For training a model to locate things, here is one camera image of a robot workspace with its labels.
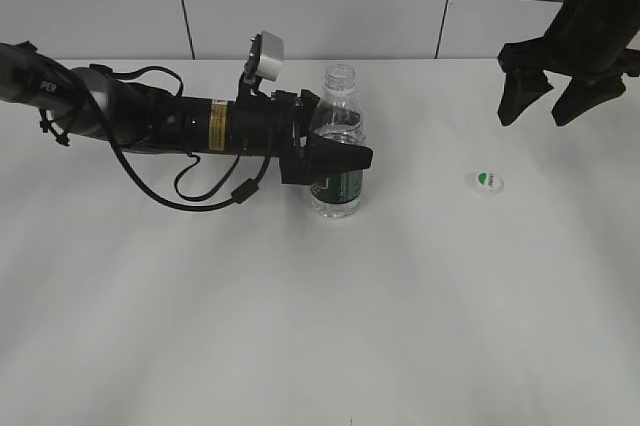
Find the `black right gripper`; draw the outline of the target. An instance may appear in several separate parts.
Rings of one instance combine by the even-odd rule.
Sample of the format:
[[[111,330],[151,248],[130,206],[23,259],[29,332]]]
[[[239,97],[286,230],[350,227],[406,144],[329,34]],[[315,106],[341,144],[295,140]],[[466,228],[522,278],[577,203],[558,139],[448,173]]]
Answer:
[[[552,109],[557,126],[566,126],[592,108],[622,96],[626,86],[618,76],[639,77],[638,50],[626,49],[610,66],[589,69],[576,61],[562,59],[543,37],[506,43],[497,60],[507,73],[498,108],[502,125],[513,124],[530,105],[553,89],[543,71],[580,80],[599,80],[570,81]]]

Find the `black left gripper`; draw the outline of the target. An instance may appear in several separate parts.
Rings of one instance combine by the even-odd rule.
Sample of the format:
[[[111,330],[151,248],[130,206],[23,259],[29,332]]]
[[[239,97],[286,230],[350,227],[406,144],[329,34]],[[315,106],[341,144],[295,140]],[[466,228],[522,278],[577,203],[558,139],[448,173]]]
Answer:
[[[372,149],[310,134],[319,101],[306,89],[277,90],[270,97],[240,92],[230,107],[230,153],[276,158],[284,184],[369,169]]]

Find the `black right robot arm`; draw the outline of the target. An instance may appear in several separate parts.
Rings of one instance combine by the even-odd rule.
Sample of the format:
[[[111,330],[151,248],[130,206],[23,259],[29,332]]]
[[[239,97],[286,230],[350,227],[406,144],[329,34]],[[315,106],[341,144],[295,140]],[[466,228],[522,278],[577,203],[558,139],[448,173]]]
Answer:
[[[570,80],[552,109],[559,127],[625,93],[623,78],[639,75],[639,53],[629,46],[639,32],[639,0],[529,1],[561,7],[542,36],[507,43],[498,55],[505,74],[502,125],[551,91],[550,72]]]

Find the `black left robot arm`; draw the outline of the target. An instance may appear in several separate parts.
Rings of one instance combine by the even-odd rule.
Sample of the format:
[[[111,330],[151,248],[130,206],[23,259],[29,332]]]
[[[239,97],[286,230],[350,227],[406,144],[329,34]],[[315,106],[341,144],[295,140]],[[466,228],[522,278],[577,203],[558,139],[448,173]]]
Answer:
[[[310,185],[371,166],[366,146],[325,139],[311,129],[319,98],[259,89],[246,68],[233,100],[188,97],[138,82],[144,69],[67,69],[29,42],[1,46],[1,98],[43,113],[41,128],[61,144],[70,135],[113,141],[124,152],[272,157],[285,184]]]

